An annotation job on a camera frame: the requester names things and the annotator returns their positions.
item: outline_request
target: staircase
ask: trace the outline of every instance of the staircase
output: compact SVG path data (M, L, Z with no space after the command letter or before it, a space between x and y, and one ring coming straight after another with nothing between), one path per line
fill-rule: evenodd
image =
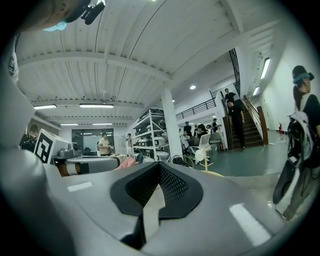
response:
M254 120L252 119L245 105L240 99L236 100L235 104L242 108L242 112L244 116L245 124L243 125L243 130L244 130L245 147L263 146L264 142L254 123ZM241 148L240 141L236 135L235 128L232 125L232 149L234 150L234 149L240 149L240 148Z

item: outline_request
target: wall light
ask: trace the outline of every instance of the wall light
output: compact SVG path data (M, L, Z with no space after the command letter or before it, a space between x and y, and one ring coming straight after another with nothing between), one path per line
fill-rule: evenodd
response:
M45 110L45 109L55 109L56 107L57 107L56 104L50 104L50 105L34 106L33 108L35 110Z
M112 123L93 123L93 126L111 126Z
M78 126L78 123L61 123L61 126Z
M255 88L254 93L253 93L252 96L255 96L255 95L257 94L257 92L259 91L259 88L260 88L260 87L256 87L256 88Z
M266 58L264 60L264 67L263 67L263 71L262 71L262 75L261 75L260 79L265 78L267 70L268 70L268 67L269 67L269 63L270 63L270 58Z
M113 109L114 105L112 104L79 104L80 108L105 108L105 109Z

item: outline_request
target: black metal railing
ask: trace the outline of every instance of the black metal railing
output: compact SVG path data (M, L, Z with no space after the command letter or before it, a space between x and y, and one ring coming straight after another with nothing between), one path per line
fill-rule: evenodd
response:
M175 117L176 117L176 120L179 121L181 119L184 119L184 118L187 118L187 117L190 117L190 116L193 116L195 114L198 114L202 111L206 111L208 109L211 109L211 108L214 108L216 107L216 102L215 102L215 98L213 99L210 99L210 100L207 100L199 105L196 105L192 108L189 108L179 114L176 114Z
M238 57L237 57L236 49L233 48L232 50L230 50L229 55L232 62L234 77L235 77L235 82L233 83L233 85L240 96L240 72L239 72Z

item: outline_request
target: floor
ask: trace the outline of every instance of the floor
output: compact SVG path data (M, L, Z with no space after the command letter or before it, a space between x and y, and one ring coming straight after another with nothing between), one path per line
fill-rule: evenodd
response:
M281 172L287 160L288 146L284 142L287 136L282 136L276 131L268 131L268 138L269 145L249 147L243 152L214 151L213 154L209 154L210 163L213 164L208 167L208 170L223 176L241 177ZM204 170L201 165L194 164L194 168Z

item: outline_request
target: black pants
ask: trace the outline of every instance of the black pants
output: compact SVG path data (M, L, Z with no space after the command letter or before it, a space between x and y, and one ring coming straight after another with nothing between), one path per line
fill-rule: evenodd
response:
M233 126L234 126L234 130L235 130L235 134L236 134L236 136L238 137L238 139L240 141L241 148L243 148L245 146L244 127L243 127L241 122L240 123L234 122Z

